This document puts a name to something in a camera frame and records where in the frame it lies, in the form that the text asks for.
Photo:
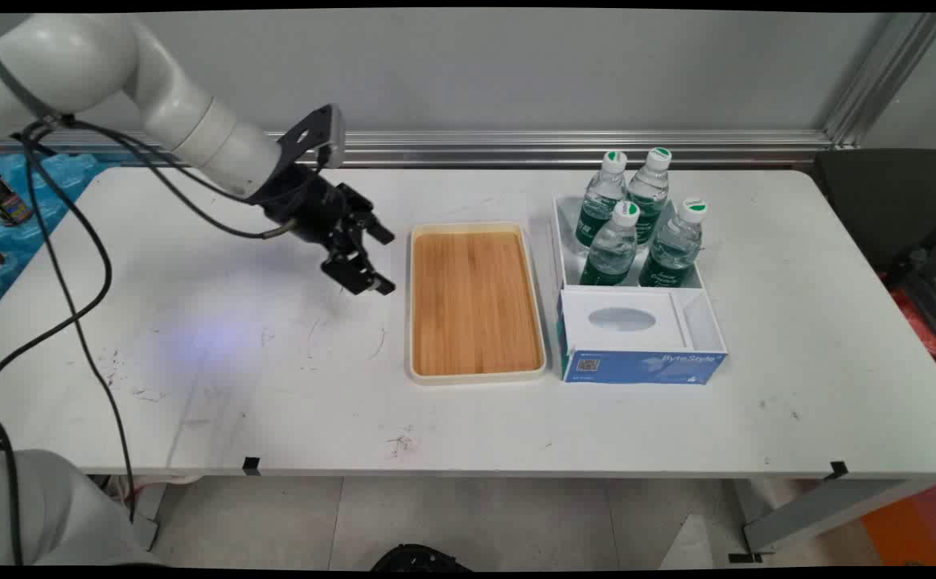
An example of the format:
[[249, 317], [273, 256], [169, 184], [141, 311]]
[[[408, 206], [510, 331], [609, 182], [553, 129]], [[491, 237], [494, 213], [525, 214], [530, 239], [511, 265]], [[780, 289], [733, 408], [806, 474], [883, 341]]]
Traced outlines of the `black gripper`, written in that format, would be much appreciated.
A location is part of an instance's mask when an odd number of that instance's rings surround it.
[[363, 246], [363, 234], [382, 245], [395, 235], [376, 216], [375, 205], [346, 183], [335, 186], [300, 165], [281, 170], [261, 188], [261, 207], [270, 220], [292, 224], [291, 233], [328, 250], [321, 270], [350, 294], [391, 294], [394, 282], [380, 274]]

